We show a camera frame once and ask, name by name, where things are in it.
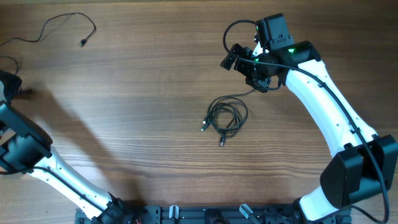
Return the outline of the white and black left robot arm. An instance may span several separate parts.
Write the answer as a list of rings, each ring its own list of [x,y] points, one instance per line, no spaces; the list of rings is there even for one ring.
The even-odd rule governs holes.
[[[100,189],[68,165],[51,137],[11,106],[22,80],[1,71],[1,174],[29,174],[76,204],[92,223],[132,223],[124,202]]]

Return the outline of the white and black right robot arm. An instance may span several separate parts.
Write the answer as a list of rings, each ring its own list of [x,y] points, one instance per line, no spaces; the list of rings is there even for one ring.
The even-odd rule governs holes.
[[[379,136],[349,105],[329,76],[321,55],[309,41],[295,42],[283,14],[254,23],[256,48],[227,47],[221,66],[245,76],[254,90],[270,91],[270,82],[286,86],[306,107],[329,147],[331,161],[320,185],[289,205],[276,205],[266,222],[349,223],[358,202],[381,195],[382,222],[389,220],[388,191],[397,163],[397,141]]]

